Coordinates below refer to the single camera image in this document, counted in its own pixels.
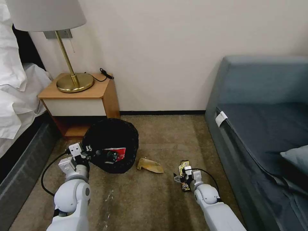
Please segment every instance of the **gray sofa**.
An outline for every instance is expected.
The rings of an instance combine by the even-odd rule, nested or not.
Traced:
[[[308,145],[308,58],[225,57],[205,118],[247,229],[308,230],[308,177],[280,156]]]

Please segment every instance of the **trash bin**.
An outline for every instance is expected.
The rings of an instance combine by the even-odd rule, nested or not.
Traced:
[[[94,155],[90,162],[108,173],[125,173],[135,162],[139,147],[139,135],[132,123],[121,119],[106,118],[92,125],[82,140],[82,148],[91,146],[92,151],[108,148],[126,148],[122,160],[105,163],[104,157]]]

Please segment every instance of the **wooden nightstand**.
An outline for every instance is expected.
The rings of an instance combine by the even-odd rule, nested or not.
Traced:
[[[113,80],[103,82],[95,80],[94,85],[81,92],[64,93],[57,89],[56,82],[60,74],[38,97],[42,100],[47,111],[67,139],[82,138],[91,125],[89,118],[120,118],[116,86]],[[92,74],[103,80],[102,74]]]

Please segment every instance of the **beige carpet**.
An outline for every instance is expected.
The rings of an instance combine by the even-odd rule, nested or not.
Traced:
[[[139,158],[146,157],[159,162],[165,173],[155,174],[133,166],[125,174],[111,175],[91,165],[92,196],[88,207],[91,231],[208,230],[193,194],[182,193],[180,184],[173,181],[173,173],[178,173],[178,165],[184,159],[189,159],[192,167],[212,173],[222,200],[242,221],[203,116],[122,116],[122,119],[133,123],[139,132],[136,164]],[[60,140],[50,160],[67,145]],[[203,181],[214,185],[206,175]],[[46,187],[55,192],[63,182],[64,175],[55,163],[46,174]],[[38,181],[10,231],[46,230],[53,210],[53,198]]]

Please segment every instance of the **power cord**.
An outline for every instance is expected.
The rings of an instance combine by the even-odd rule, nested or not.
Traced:
[[[47,192],[48,194],[50,194],[51,196],[55,196],[54,193],[50,192],[45,186],[44,186],[44,175],[46,173],[46,171],[50,168],[50,166],[56,162],[60,157],[64,156],[65,154],[69,154],[70,150],[66,149],[64,153],[62,153],[61,155],[59,155],[57,158],[55,158],[49,165],[47,165],[47,167],[44,169],[43,173],[42,173],[42,177],[41,177],[41,185],[42,188],[44,189],[45,192]]]
[[[217,184],[215,178],[214,178],[209,172],[207,172],[207,171],[205,171],[205,170],[203,170],[203,169],[201,169],[201,168],[192,168],[192,169],[189,169],[189,170],[200,170],[200,171],[203,171],[203,172],[205,172],[206,174],[208,174],[208,175],[213,179],[213,181],[214,181],[214,183],[215,183],[215,185],[216,185],[216,189],[217,189],[218,195],[219,195],[219,187],[218,187],[218,184]]]
[[[99,69],[100,70],[100,72],[104,75],[104,76],[106,76],[103,80],[98,80],[97,78],[95,78],[93,75],[91,75],[91,74],[89,74],[89,75],[91,75],[96,81],[98,81],[98,82],[104,82],[107,78],[109,78],[109,79],[114,79],[114,77],[113,76],[111,76],[111,75],[109,75],[103,68],[100,68]]]

